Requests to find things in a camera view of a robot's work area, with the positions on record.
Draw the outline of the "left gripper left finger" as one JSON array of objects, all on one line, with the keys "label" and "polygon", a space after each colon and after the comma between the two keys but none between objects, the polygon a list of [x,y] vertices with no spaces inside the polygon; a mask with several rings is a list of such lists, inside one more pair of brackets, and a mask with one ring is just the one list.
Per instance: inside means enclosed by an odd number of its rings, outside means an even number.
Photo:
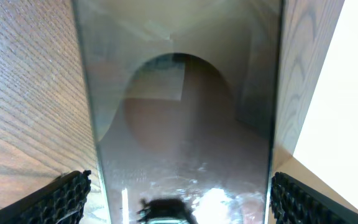
[{"label": "left gripper left finger", "polygon": [[0,209],[0,224],[79,224],[91,190],[90,170],[73,171]]}]

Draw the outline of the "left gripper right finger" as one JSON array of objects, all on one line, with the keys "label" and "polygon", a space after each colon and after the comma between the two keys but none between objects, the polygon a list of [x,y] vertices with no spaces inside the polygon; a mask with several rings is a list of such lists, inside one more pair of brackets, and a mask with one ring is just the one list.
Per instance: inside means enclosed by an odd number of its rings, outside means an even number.
[{"label": "left gripper right finger", "polygon": [[272,177],[270,208],[276,224],[358,224],[358,213],[283,172]]}]

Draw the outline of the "Samsung Galaxy smartphone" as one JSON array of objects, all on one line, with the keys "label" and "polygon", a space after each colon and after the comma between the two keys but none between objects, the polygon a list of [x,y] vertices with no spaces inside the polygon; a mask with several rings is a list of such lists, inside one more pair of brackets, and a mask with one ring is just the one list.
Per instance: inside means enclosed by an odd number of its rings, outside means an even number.
[{"label": "Samsung Galaxy smartphone", "polygon": [[264,223],[283,1],[73,2],[111,223]]}]

